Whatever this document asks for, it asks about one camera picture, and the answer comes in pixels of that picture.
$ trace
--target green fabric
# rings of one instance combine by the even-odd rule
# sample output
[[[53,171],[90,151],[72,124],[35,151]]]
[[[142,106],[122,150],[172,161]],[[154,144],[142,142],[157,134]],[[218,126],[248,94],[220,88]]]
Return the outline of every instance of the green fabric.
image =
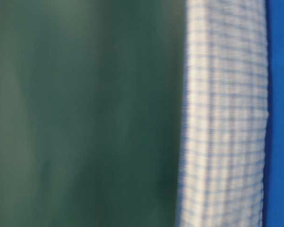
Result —
[[[0,227],[171,227],[183,2],[0,0]]]

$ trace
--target blue surface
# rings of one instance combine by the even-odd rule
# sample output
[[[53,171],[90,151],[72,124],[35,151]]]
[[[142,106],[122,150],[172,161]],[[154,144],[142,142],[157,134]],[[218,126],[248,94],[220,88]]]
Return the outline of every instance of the blue surface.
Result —
[[[270,119],[266,140],[264,227],[284,227],[284,0],[268,0]]]

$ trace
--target checkered fabric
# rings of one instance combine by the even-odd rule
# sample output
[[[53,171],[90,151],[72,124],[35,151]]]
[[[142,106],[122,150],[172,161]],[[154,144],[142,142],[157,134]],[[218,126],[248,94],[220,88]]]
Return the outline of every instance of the checkered fabric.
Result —
[[[179,227],[262,225],[264,0],[187,0]]]

